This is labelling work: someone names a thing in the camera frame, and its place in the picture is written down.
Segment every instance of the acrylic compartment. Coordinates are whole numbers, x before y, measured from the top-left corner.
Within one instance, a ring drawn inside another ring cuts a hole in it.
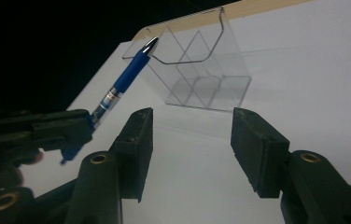
[[[154,36],[151,60],[139,75],[168,105],[233,111],[251,76],[223,7],[143,28],[122,58],[129,63]]]

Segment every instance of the pen tip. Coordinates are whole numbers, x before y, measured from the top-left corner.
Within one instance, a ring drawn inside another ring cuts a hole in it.
[[[158,45],[158,41],[159,41],[159,38],[157,36],[153,37],[142,48],[142,51],[150,57],[155,51],[155,48]]]

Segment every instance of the white table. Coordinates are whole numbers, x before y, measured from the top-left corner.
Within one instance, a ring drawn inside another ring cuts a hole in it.
[[[290,141],[325,156],[351,185],[351,1],[316,0],[231,20],[251,85],[242,107]],[[126,67],[121,43],[69,109],[92,111]],[[22,166],[35,196],[77,177],[82,159],[108,150],[128,117],[152,107],[154,148],[142,202],[123,200],[125,224],[284,223],[280,199],[260,199],[233,156],[232,113],[165,105],[137,77],[78,156],[59,151]]]

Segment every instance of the pen grip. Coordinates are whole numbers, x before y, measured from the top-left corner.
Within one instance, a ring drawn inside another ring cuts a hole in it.
[[[129,66],[127,66],[115,82],[114,88],[122,93],[126,92],[130,85],[132,85],[132,82],[137,77],[138,73],[140,73],[148,63],[149,59],[149,56],[147,56],[142,50],[138,51],[129,63]]]

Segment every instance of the pen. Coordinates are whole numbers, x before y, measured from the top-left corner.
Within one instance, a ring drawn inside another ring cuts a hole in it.
[[[147,65],[150,57],[155,51],[156,46],[158,45],[158,41],[159,38],[154,37],[149,40],[146,45],[144,45],[144,47],[138,50],[132,61],[129,63],[123,73],[118,77],[112,88],[108,91],[96,109],[91,113],[89,120],[91,122],[92,132],[98,128],[98,126],[101,124],[101,121],[115,106],[123,93],[129,89],[130,85],[132,85],[134,79],[141,72],[141,70]],[[81,147],[62,149],[63,159],[60,164],[65,165],[67,161],[71,161],[78,154],[80,149]]]

